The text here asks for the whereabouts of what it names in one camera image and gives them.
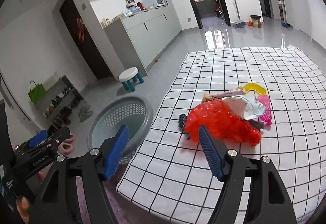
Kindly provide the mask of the person's left hand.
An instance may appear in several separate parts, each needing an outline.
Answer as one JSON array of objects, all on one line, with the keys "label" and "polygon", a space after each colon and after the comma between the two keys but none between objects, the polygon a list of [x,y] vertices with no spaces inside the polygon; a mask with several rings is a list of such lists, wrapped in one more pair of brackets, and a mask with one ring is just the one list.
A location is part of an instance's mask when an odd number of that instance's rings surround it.
[{"label": "person's left hand", "polygon": [[[41,185],[45,179],[45,176],[42,172],[38,172],[37,179],[39,181],[39,184]],[[26,197],[18,197],[16,199],[16,208],[20,214],[20,217],[25,223],[29,223],[30,214],[29,214],[29,208],[30,208],[30,202]]]}]

